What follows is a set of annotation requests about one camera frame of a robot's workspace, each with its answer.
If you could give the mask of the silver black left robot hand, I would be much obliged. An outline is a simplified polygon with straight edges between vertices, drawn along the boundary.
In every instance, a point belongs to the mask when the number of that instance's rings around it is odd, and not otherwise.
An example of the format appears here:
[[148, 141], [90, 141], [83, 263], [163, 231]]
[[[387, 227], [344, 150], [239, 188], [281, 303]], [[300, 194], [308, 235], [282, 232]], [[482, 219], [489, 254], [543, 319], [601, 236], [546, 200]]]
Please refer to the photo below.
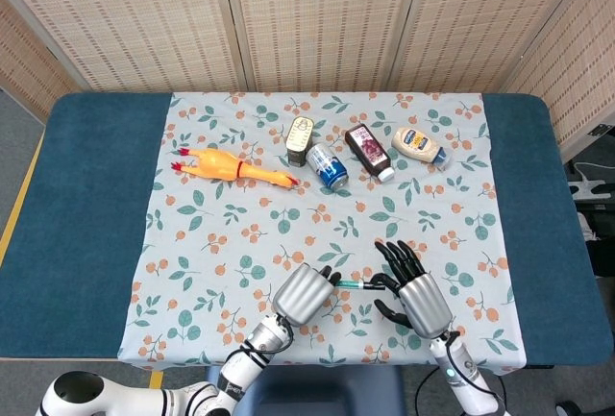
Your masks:
[[283, 283], [274, 296], [273, 308], [291, 326], [306, 325], [329, 299], [341, 280], [329, 265], [320, 271], [304, 263]]

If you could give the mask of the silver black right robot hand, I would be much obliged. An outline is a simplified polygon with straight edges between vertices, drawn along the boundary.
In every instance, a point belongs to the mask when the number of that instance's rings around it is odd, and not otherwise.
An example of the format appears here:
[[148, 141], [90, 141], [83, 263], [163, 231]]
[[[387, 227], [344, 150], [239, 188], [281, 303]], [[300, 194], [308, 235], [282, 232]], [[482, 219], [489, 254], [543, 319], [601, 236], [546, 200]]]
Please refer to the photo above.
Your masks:
[[391, 291], [400, 300], [404, 312], [396, 312], [382, 300], [374, 305], [389, 321], [412, 329], [425, 339], [435, 339], [444, 334], [453, 319], [436, 281], [423, 267], [414, 251], [398, 240], [397, 243], [378, 241], [375, 247], [383, 255], [394, 277], [375, 274], [370, 282]]

